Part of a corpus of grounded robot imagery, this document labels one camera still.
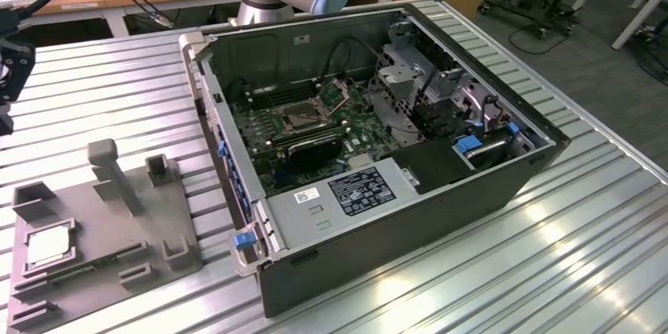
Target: aluminum extrusion table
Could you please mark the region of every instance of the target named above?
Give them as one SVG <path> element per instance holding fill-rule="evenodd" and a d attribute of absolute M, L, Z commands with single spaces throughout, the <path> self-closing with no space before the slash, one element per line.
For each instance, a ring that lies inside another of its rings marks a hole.
<path fill-rule="evenodd" d="M 0 139 L 0 304 L 12 186 L 92 180 L 85 144 L 114 138 L 122 169 L 178 161 L 204 269 L 53 332 L 640 332 L 668 329 L 668 177 L 444 3 L 414 1 L 573 139 L 506 207 L 281 316 L 234 274 L 233 225 L 176 39 L 182 31 L 41 48 L 13 136 Z"/>

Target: caster wheel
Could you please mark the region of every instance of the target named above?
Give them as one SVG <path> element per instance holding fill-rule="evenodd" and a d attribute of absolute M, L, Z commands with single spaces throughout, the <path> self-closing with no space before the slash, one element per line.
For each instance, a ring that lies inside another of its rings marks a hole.
<path fill-rule="evenodd" d="M 482 15 L 486 15 L 489 13 L 489 4 L 484 3 L 481 6 L 478 6 L 478 12 Z"/>

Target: floor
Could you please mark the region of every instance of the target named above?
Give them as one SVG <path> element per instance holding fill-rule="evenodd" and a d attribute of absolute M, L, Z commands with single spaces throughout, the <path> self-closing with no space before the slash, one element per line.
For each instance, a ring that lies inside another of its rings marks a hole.
<path fill-rule="evenodd" d="M 630 21 L 633 0 L 589 0 L 578 13 L 581 24 L 569 39 L 549 53 L 529 55 L 510 46 L 508 35 L 529 21 L 500 9 L 480 15 L 476 24 L 533 67 L 540 75 L 668 170 L 668 86 L 638 67 L 632 46 L 610 49 Z M 668 15 L 657 9 L 649 24 Z M 525 32 L 513 41 L 522 49 L 541 51 L 562 36 L 537 40 Z M 668 48 L 660 49 L 668 62 Z"/>

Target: green circuit board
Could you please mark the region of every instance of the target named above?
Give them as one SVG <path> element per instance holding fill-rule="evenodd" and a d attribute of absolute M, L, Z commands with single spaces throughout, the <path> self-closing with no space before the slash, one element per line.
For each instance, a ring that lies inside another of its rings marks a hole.
<path fill-rule="evenodd" d="M 324 86 L 317 99 L 262 110 L 230 105 L 266 196 L 349 171 L 348 160 L 356 156 L 366 154 L 376 161 L 398 149 L 394 138 L 385 132 L 382 122 L 368 108 L 365 91 L 356 85 L 348 85 L 348 101 L 330 114 L 344 100 L 341 91 L 332 84 Z M 281 163 L 286 148 L 326 135 L 342 137 L 344 147 L 338 157 L 314 170 L 300 173 L 284 171 Z"/>

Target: white label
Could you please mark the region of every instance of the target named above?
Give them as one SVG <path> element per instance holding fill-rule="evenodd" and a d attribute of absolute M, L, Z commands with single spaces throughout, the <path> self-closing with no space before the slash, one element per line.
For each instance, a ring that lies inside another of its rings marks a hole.
<path fill-rule="evenodd" d="M 310 36 L 308 34 L 294 37 L 294 45 L 302 45 L 305 43 L 309 43 L 309 41 L 310 41 Z"/>
<path fill-rule="evenodd" d="M 66 4 L 61 5 L 61 9 L 81 9 L 81 8 L 94 8 L 97 7 L 97 3 L 80 3 L 80 4 Z"/>
<path fill-rule="evenodd" d="M 294 194 L 296 203 L 305 203 L 310 199 L 317 199 L 320 194 L 316 188 L 309 188 L 305 191 L 297 192 Z"/>

